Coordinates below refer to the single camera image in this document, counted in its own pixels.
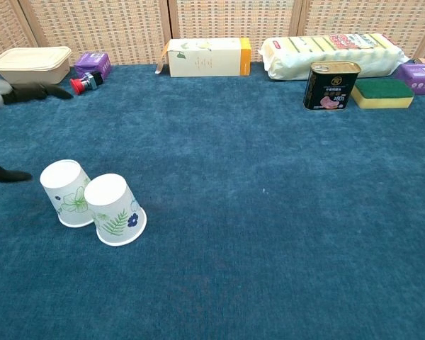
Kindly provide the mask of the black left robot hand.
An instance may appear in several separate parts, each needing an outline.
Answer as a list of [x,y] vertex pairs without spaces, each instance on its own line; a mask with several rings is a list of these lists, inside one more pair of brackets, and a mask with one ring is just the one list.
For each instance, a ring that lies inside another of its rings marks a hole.
[[[44,100],[49,96],[68,100],[72,99],[68,91],[54,84],[28,83],[10,84],[0,79],[0,107],[14,103],[28,102],[32,100]],[[19,170],[6,170],[0,166],[0,183],[13,183],[30,181],[32,175]]]

